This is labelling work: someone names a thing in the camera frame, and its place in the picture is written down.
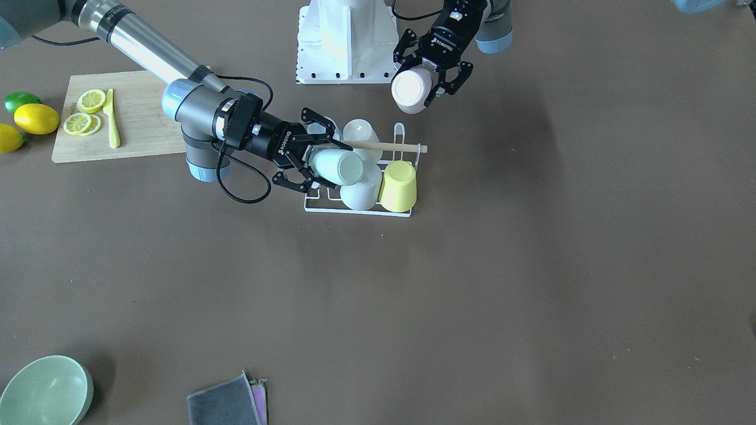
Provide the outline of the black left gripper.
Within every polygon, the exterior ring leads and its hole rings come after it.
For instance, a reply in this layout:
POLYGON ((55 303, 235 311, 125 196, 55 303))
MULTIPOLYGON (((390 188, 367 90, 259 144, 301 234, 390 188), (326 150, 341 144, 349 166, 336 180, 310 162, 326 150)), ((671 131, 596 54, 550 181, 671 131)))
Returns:
POLYGON ((425 35, 419 38, 412 29, 402 33, 393 51, 395 77, 421 67, 424 60, 434 65, 430 67, 432 86, 424 100, 425 107, 443 94, 456 94, 470 78, 474 65, 461 57, 490 11, 489 1, 445 1, 425 35), (447 80, 450 70, 457 71, 453 80, 447 80))

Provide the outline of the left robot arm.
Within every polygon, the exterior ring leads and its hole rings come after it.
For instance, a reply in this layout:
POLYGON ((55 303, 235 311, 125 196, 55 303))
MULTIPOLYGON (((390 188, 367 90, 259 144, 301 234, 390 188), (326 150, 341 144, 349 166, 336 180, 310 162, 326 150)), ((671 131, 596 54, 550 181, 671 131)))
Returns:
POLYGON ((513 40, 510 1, 445 1, 431 16, 426 32, 406 29, 393 51, 392 97, 407 114, 462 88, 474 69, 462 59, 471 43, 484 54, 498 54, 513 40))

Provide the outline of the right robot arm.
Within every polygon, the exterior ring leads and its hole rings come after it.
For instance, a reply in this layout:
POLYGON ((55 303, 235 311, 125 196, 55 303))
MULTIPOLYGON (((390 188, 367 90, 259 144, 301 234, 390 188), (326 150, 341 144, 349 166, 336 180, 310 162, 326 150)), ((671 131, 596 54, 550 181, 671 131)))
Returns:
POLYGON ((94 33, 144 70, 164 81, 165 115, 181 126, 187 166, 200 181, 221 184, 235 151, 273 162, 278 171, 264 177, 306 193, 314 184, 354 185, 363 176, 361 156, 335 134, 335 124, 304 108, 297 123, 268 113, 269 103, 251 91, 238 91, 157 32, 117 1, 3 1, 2 48, 19 45, 58 22, 70 21, 94 33))

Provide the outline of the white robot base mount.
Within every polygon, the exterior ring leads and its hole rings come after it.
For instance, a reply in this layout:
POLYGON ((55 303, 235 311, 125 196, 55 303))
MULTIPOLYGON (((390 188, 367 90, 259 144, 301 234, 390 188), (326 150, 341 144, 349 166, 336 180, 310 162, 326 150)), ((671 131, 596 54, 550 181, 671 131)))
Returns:
POLYGON ((396 19, 384 1, 311 1, 299 9, 295 81, 385 84, 395 75, 396 19))

